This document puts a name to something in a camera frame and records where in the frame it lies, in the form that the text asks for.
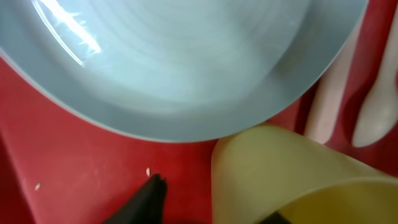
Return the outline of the yellow plastic cup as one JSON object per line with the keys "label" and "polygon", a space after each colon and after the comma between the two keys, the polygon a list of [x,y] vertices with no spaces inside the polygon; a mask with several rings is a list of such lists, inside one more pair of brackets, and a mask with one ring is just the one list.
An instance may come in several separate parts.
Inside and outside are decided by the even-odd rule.
{"label": "yellow plastic cup", "polygon": [[213,223],[397,223],[397,179],[272,125],[220,139]]}

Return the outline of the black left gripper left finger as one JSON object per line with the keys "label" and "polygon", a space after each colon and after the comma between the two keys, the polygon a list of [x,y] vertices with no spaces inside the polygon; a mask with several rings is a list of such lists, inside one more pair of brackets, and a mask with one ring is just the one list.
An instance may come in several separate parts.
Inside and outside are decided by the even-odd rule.
{"label": "black left gripper left finger", "polygon": [[104,224],[162,224],[167,182],[160,174],[151,176]]}

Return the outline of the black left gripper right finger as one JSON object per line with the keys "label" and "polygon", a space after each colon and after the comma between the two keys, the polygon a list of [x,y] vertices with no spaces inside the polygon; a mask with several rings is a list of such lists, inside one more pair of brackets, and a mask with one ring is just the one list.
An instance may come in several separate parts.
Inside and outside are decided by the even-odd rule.
{"label": "black left gripper right finger", "polygon": [[263,219],[259,224],[292,224],[288,219],[283,217],[279,212],[274,212],[267,218]]}

